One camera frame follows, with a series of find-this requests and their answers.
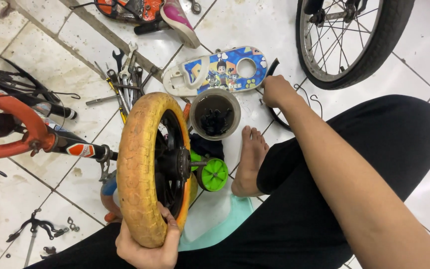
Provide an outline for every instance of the tool pile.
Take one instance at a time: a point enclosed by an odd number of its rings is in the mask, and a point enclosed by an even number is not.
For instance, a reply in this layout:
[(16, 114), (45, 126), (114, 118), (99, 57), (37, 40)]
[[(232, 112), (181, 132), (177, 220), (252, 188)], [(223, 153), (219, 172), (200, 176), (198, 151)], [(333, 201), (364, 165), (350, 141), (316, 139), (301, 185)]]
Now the tool pile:
[(122, 65), (122, 58), (124, 56), (122, 50), (120, 50), (119, 55), (117, 55), (115, 52), (112, 52), (112, 57), (114, 57), (117, 61), (118, 73), (116, 73), (116, 71), (113, 69), (109, 69), (107, 63), (107, 71), (104, 72), (99, 64), (94, 62), (98, 69), (104, 74), (106, 81), (109, 83), (111, 89), (116, 93), (116, 95), (86, 102), (86, 105), (94, 105), (117, 99), (119, 103), (120, 116), (122, 117), (124, 124), (126, 123), (127, 116), (135, 102), (145, 94), (144, 86), (147, 84), (153, 74), (157, 73), (159, 70), (156, 66), (152, 66), (149, 75), (144, 81), (142, 81), (142, 73), (144, 69), (141, 66), (135, 66), (137, 54), (134, 52), (138, 49), (137, 43), (132, 45), (132, 42), (130, 42), (129, 48), (130, 53), (128, 54), (124, 65)]

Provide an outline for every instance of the white tile floor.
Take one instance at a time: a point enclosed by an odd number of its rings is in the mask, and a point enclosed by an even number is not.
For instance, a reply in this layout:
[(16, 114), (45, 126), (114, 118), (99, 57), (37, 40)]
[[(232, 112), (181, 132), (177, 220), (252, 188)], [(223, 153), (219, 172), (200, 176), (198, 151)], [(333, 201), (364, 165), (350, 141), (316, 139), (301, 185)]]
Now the white tile floor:
[[(292, 84), (301, 84), (308, 96), (317, 95), (323, 104), (325, 120), (358, 103), (387, 94), (411, 95), (430, 102), (430, 1), (416, 1), (401, 40), (377, 72), (362, 83), (338, 91), (324, 91), (305, 80), (294, 38), (295, 1), (199, 0), (203, 11), (200, 15), (190, 12), (188, 0), (180, 1), (191, 24), (196, 25), (195, 31), (204, 45), (196, 50), (181, 46), (173, 31), (135, 36), (130, 25), (107, 20), (94, 6), (85, 9), (124, 42), (137, 42), (139, 52), (162, 68), (209, 54), (218, 48), (257, 47), (269, 62), (275, 58), (281, 61), (278, 74), (284, 75)], [(65, 106), (79, 113), (77, 120), (65, 121), (64, 126), (87, 141), (118, 148), (123, 125), (116, 114), (117, 104), (85, 105), (88, 100), (112, 93), (101, 77), (79, 60), (98, 61), (99, 64), (107, 62), (115, 69), (111, 54), (116, 46), (100, 35), (90, 22), (71, 12), (64, 5), (66, 2), (16, 0), (21, 12), (12, 11), (0, 19), (0, 55), (29, 71), (51, 90), (81, 95), (81, 100), (61, 96)], [(6, 5), (0, 0), (0, 11)], [(8, 68), (2, 60), (0, 68)], [(154, 91), (164, 89), (160, 82), (151, 79), (146, 92)], [(270, 145), (293, 137), (292, 133), (272, 122), (266, 107), (259, 103), (261, 97), (257, 91), (236, 95), (242, 107), (242, 119), (236, 132), (223, 141), (225, 160), (233, 171), (232, 176), (240, 158), (243, 126), (250, 125), (264, 131)], [(321, 115), (318, 104), (312, 102), (312, 105), (314, 111)], [(54, 120), (62, 123), (59, 117), (54, 117)], [(1, 138), (0, 144), (16, 139), (15, 135)], [(5, 240), (39, 207), (42, 210), (39, 218), (63, 227), (68, 225), (66, 220), (70, 216), (81, 231), (69, 232), (53, 241), (40, 233), (30, 264), (41, 260), (39, 255), (45, 254), (43, 247), (55, 246), (57, 251), (61, 251), (99, 230), (107, 212), (99, 198), (99, 169), (99, 164), (90, 159), (58, 154), (39, 153), (34, 158), (22, 154), (0, 159), (0, 170), (8, 175), (7, 178), (0, 176), (0, 268), (23, 266), (31, 233), (24, 230), (12, 244)], [(189, 238), (196, 238), (224, 220), (229, 212), (230, 193), (230, 182), (216, 193), (199, 192), (185, 226)], [(254, 207), (261, 205), (267, 197), (253, 198)], [(430, 234), (430, 172), (406, 205)], [(5, 258), (6, 254), (11, 254), (11, 258)], [(342, 268), (358, 269), (361, 266), (353, 257)]]

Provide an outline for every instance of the black tire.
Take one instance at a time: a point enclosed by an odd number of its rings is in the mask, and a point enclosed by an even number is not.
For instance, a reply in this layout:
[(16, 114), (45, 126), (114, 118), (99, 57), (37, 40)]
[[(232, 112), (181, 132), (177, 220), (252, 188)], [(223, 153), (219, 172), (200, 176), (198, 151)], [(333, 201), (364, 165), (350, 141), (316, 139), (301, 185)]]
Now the black tire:
[(337, 80), (326, 82), (314, 77), (303, 58), (302, 40), (300, 39), (302, 3), (303, 0), (298, 0), (298, 9), (296, 11), (298, 59), (308, 79), (321, 89), (346, 88), (365, 80), (378, 70), (401, 38), (414, 6), (414, 0), (384, 0), (381, 10), (378, 10), (380, 14), (376, 29), (371, 34), (371, 42), (367, 45), (364, 54), (346, 75)]

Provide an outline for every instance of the spoked wheel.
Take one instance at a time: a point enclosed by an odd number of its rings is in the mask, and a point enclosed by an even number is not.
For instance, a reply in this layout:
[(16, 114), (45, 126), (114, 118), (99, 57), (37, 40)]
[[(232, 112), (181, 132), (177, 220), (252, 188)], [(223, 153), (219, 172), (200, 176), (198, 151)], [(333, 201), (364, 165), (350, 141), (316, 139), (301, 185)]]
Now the spoked wheel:
[[(165, 134), (159, 131), (164, 125)], [(122, 131), (117, 159), (120, 210), (132, 237), (144, 247), (163, 245), (167, 224), (157, 201), (182, 230), (191, 190), (190, 141), (182, 110), (161, 92), (141, 97)]]
[(303, 71), (321, 89), (342, 89), (371, 76), (408, 23), (414, 0), (324, 0), (310, 15), (298, 0), (296, 45)]

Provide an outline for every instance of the black cloth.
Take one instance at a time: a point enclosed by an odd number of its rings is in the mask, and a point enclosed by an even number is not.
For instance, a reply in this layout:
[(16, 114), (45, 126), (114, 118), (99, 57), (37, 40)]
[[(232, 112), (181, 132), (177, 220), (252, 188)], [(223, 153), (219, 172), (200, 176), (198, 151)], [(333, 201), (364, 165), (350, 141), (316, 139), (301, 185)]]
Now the black cloth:
[(190, 149), (200, 156), (206, 156), (218, 158), (222, 161), (225, 160), (223, 154), (222, 140), (207, 140), (201, 137), (199, 134), (189, 134), (190, 138)]
[[(430, 104), (390, 95), (327, 123), (405, 201), (430, 169)], [(179, 253), (176, 268), (338, 269), (352, 252), (319, 192), (296, 138), (271, 147), (257, 185), (271, 196), (222, 242)], [(30, 268), (130, 268), (116, 254), (110, 224)]]

